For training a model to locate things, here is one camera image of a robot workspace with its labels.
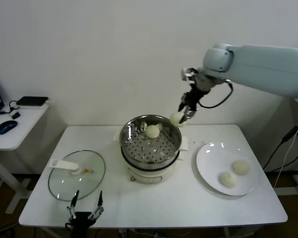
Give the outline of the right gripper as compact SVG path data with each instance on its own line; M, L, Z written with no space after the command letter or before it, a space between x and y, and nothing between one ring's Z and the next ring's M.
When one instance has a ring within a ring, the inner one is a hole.
M184 109L184 112L180 123L186 122L195 115L200 99L215 87L215 81L204 74L185 75L185 81L189 83L191 89L181 97L178 111L180 112Z

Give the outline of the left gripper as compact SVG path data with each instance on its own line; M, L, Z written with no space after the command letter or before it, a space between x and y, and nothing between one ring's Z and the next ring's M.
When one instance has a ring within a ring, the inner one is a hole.
M100 192L98 198L97 207L93 212L75 212L78 196L79 190L76 191L74 197L71 200L70 206L67 207L70 213L69 224L72 227L70 237L86 238L89 227L94 224L94 220L97 220L104 211L102 191Z

